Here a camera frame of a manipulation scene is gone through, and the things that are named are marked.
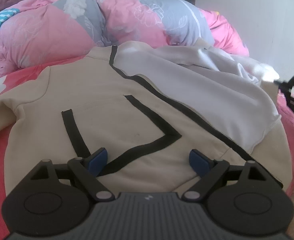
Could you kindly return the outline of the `pink grey floral duvet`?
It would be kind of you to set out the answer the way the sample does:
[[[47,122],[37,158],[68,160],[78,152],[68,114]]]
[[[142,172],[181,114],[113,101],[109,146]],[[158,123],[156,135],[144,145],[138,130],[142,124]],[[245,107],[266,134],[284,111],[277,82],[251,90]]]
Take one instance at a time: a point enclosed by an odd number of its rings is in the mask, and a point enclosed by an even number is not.
[[[70,63],[94,47],[192,46],[199,39],[249,55],[224,16],[184,0],[23,0],[0,12],[0,77]]]

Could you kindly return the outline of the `beige zip hoodie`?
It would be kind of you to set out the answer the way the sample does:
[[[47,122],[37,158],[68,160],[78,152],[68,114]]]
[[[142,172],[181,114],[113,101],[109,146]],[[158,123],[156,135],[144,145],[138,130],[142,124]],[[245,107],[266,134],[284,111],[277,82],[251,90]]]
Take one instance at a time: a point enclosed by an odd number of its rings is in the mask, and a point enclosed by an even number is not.
[[[232,165],[259,162],[284,189],[292,163],[276,105],[234,56],[215,48],[94,48],[0,95],[10,193],[41,160],[64,164],[99,148],[113,193],[181,192],[196,149]]]

